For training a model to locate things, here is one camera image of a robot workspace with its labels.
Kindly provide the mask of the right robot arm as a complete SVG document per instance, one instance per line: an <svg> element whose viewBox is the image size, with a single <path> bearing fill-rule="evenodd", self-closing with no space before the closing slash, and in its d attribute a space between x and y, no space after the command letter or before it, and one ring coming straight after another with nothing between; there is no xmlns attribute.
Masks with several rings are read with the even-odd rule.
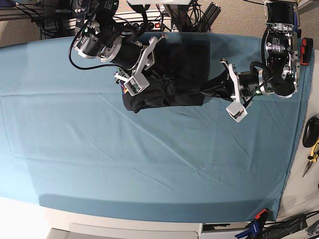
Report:
<svg viewBox="0 0 319 239"><path fill-rule="evenodd" d="M148 29L148 4L132 4L130 7L142 17L142 23L117 22L117 0L84 0L78 22L82 24L73 39L70 51L86 59L98 58L102 67L115 67L116 84L122 84L137 94L154 84L164 84L172 77L171 70L164 65L160 46L166 34L152 36L147 44L138 41Z"/></svg>

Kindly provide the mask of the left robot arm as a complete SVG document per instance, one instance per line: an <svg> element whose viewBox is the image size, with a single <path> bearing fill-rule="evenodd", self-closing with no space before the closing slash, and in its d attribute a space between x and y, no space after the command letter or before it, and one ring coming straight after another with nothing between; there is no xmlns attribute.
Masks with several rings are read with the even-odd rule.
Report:
<svg viewBox="0 0 319 239"><path fill-rule="evenodd" d="M298 34L300 19L298 5L292 1L264 2L266 30L261 42L261 62L250 63L246 72L235 72L234 83L228 62L221 59L225 70L201 86L209 97L230 102L239 99L248 107L256 96L276 94L287 99L297 92L300 76Z"/></svg>

